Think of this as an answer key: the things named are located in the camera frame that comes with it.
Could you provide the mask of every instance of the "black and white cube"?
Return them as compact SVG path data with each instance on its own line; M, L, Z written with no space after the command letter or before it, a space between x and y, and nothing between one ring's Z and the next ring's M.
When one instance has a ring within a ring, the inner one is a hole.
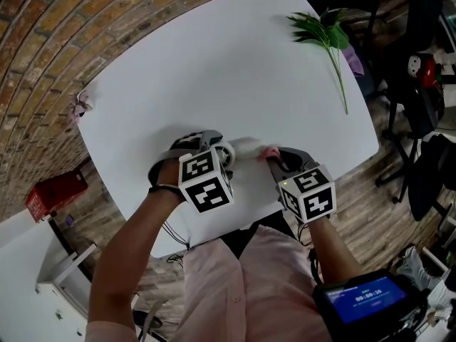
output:
M231 184L214 148L179 161L179 189L197 212L234 204Z
M336 187L324 165L279 183L284 205L304 223L336 211Z

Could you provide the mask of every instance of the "pink shirt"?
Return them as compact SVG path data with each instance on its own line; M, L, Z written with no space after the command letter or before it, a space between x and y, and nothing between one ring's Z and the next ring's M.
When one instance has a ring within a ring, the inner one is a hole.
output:
M312 299L304 248L259 226L239 260L221 240L184 257L185 311L172 341L324 342L328 330ZM86 342L134 342L125 326L88 324Z

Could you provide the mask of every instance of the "wristband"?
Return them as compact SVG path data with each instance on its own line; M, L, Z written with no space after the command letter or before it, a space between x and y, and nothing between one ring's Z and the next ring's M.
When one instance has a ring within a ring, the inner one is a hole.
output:
M152 194L153 192L156 192L159 190L168 190L168 191L174 192L176 195L179 195L184 201L186 201L186 199L184 198L184 195L182 194L182 191L180 191L179 187L174 186L174 185L166 185L166 184L154 185L149 189L149 194Z

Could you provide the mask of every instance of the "blue screen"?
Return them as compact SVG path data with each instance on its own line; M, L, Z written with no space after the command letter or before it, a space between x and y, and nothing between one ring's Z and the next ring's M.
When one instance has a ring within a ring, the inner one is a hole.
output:
M388 277L382 277L365 284L326 293L344 323L362 319L388 308L407 294Z

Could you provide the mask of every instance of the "green artificial plant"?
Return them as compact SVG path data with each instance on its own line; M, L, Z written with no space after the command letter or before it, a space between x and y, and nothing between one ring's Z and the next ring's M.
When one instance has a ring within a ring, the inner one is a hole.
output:
M313 43L317 46L323 47L328 52L329 58L334 65L334 68L341 85L343 96L343 104L345 112L348 114L347 99L345 90L343 89L343 82L341 76L341 62L340 50L348 48L348 36L341 28L339 21L340 10L328 11L322 13L320 20L314 18L309 14L293 13L295 16L288 16L287 18L293 21L292 26L299 29L293 32L296 37L295 42L299 43Z

